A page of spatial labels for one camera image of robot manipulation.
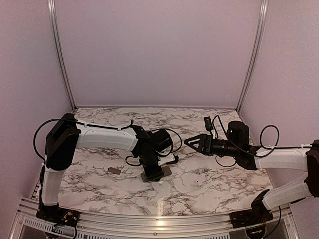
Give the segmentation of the white remote control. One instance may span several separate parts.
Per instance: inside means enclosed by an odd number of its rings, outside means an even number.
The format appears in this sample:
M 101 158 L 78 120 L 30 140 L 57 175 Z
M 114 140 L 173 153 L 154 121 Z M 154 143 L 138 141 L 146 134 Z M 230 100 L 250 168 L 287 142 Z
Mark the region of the white remote control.
M 149 177 L 147 177 L 144 172 L 141 173 L 140 176 L 143 182 L 157 182 L 161 178 L 170 176 L 171 174 L 172 171 L 168 166 L 161 166 L 159 172 L 156 172 L 155 174 L 152 174 Z

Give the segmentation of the grey battery compartment cover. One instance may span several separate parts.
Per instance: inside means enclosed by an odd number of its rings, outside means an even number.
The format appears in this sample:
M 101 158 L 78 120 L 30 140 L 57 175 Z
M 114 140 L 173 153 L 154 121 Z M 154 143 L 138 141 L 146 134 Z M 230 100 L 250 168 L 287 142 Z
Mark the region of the grey battery compartment cover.
M 117 175 L 120 175 L 121 174 L 121 170 L 120 169 L 117 169 L 117 168 L 113 168 L 113 167 L 109 167 L 108 168 L 108 171 L 113 173 L 113 174 L 117 174 Z

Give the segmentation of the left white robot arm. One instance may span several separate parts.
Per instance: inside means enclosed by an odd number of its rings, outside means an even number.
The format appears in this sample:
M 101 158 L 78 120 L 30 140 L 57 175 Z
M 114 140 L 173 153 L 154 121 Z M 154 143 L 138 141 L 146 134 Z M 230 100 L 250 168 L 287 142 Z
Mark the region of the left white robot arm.
M 146 182 L 166 176 L 163 166 L 178 163 L 173 153 L 173 140 L 166 129 L 146 131 L 141 126 L 105 126 L 77 120 L 72 113 L 51 119 L 41 127 L 54 122 L 46 136 L 44 165 L 41 172 L 40 209 L 57 222 L 63 217 L 58 194 L 65 170 L 71 165 L 76 149 L 106 148 L 129 151 L 143 167 Z

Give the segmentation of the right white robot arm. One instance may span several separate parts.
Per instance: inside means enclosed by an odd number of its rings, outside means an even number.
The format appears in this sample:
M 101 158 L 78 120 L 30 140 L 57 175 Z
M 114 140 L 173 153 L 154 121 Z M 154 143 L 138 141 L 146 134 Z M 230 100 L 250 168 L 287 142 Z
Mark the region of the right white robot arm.
M 318 140 L 309 145 L 286 148 L 253 146 L 249 143 L 249 127 L 240 121 L 232 121 L 228 124 L 225 140 L 200 134 L 184 143 L 206 156 L 233 157 L 238 166 L 247 170 L 285 168 L 307 173 L 306 177 L 260 193 L 247 212 L 247 219 L 252 223 L 259 222 L 277 206 L 319 195 Z

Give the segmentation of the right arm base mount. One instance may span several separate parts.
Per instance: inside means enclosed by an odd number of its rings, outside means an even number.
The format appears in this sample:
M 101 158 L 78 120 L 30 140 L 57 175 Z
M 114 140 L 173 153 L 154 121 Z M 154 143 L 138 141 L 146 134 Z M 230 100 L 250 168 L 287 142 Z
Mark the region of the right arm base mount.
M 267 209 L 248 209 L 230 214 L 233 228 L 252 226 L 272 220 L 273 214 Z

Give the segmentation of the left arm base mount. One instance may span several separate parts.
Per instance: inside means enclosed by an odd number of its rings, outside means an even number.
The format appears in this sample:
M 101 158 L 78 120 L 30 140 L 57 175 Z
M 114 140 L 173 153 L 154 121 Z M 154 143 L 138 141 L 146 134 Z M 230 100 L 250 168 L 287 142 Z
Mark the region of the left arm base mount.
M 58 225 L 77 226 L 80 212 L 61 207 L 38 209 L 36 217 Z

